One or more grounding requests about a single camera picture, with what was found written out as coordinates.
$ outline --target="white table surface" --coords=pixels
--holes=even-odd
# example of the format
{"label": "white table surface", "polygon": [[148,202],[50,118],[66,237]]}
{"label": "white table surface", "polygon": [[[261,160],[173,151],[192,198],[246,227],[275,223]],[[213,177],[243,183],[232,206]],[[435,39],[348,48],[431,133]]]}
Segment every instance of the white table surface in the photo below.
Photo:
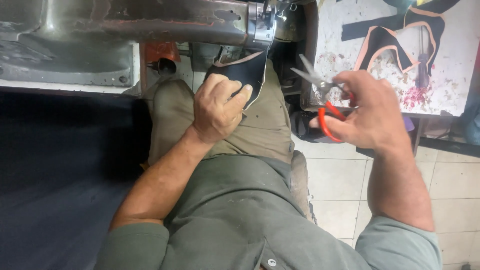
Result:
{"label": "white table surface", "polygon": [[[396,14],[396,8],[381,0],[317,0],[317,4],[319,24],[314,66],[327,81],[340,71],[353,70],[365,39],[341,41],[343,24]],[[375,60],[372,76],[385,78],[392,84],[402,112],[454,116],[463,112],[480,41],[479,11],[480,0],[461,0],[444,13],[445,30],[433,63],[431,87],[426,91],[415,87],[417,67],[403,74],[390,50]],[[419,36],[418,27],[397,31],[402,48],[415,59],[420,51]],[[340,90],[336,88],[329,99],[335,106],[348,105],[340,99]]]}

